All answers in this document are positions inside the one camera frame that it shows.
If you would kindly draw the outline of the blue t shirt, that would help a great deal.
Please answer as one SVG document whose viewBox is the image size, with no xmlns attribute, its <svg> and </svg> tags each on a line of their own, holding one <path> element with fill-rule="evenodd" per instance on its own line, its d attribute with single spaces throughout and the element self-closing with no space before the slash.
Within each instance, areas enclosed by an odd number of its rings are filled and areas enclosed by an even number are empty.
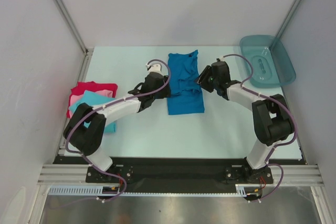
<svg viewBox="0 0 336 224">
<path fill-rule="evenodd" d="M 198 73 L 198 51 L 188 54 L 169 54 L 171 70 L 169 85 L 171 96 L 167 98 L 169 115 L 204 113 L 202 88 L 195 83 Z"/>
</svg>

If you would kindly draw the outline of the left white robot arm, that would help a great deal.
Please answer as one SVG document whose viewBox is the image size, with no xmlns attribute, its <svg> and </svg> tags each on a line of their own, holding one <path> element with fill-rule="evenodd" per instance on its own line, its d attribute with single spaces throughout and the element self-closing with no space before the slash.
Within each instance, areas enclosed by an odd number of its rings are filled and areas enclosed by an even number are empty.
<svg viewBox="0 0 336 224">
<path fill-rule="evenodd" d="M 125 98 L 96 106 L 80 104 L 63 132 L 66 143 L 98 168 L 97 174 L 103 181 L 112 181 L 116 169 L 112 166 L 112 158 L 101 147 L 106 126 L 149 108 L 157 99 L 168 98 L 171 94 L 169 80 L 169 76 L 150 72 Z"/>
</svg>

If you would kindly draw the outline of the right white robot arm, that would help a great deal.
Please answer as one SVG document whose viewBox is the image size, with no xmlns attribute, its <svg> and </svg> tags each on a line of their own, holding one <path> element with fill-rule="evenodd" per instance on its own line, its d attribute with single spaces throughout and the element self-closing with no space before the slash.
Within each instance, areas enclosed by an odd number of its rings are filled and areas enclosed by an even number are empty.
<svg viewBox="0 0 336 224">
<path fill-rule="evenodd" d="M 231 79 L 228 64 L 221 60 L 206 66 L 195 83 L 252 112 L 256 142 L 245 158 L 238 180 L 248 183 L 259 181 L 276 145 L 295 131 L 284 97 L 280 94 L 266 97 L 248 91 L 240 81 Z"/>
</svg>

